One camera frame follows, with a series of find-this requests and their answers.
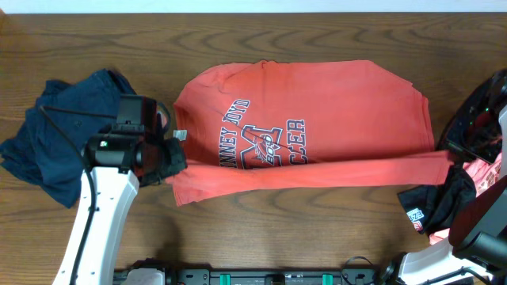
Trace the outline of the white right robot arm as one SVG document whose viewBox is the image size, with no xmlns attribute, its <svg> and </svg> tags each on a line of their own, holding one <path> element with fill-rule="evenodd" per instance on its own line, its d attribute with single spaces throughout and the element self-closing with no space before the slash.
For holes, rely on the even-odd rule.
<svg viewBox="0 0 507 285">
<path fill-rule="evenodd" d="M 506 71 L 479 85 L 447 124 L 437 144 L 455 163 L 439 188 L 399 194 L 423 232 L 448 229 L 428 248 L 392 260 L 376 284 L 506 282 Z"/>
</svg>

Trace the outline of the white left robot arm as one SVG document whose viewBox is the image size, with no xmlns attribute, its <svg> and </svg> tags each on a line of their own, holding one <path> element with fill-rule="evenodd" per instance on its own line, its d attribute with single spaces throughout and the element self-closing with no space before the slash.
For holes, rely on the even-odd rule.
<svg viewBox="0 0 507 285">
<path fill-rule="evenodd" d="M 71 236 L 56 284 L 111 284 L 124 224 L 139 188 L 186 168 L 177 138 L 98 134 L 87 160 Z"/>
</svg>

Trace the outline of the red soccer t-shirt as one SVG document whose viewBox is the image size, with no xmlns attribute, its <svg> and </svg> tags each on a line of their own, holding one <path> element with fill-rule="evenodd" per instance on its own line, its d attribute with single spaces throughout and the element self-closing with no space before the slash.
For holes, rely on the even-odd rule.
<svg viewBox="0 0 507 285">
<path fill-rule="evenodd" d="M 444 183 L 429 102 L 367 60 L 231 63 L 191 80 L 174 103 L 187 168 L 178 205 L 281 188 Z"/>
</svg>

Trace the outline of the pink and black jersey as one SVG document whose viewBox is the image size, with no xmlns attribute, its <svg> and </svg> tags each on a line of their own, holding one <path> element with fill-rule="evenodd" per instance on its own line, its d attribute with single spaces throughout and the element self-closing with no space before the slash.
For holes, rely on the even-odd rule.
<svg viewBox="0 0 507 285">
<path fill-rule="evenodd" d="M 505 137 L 506 133 L 502 131 L 502 146 Z M 442 150 L 441 137 L 437 149 Z M 430 245 L 447 238 L 459 212 L 499 180 L 504 154 L 501 147 L 501 153 L 493 163 L 480 159 L 461 162 L 450 151 L 445 151 L 453 165 L 442 185 L 421 185 L 398 194 L 398 200 L 415 230 L 427 235 Z"/>
</svg>

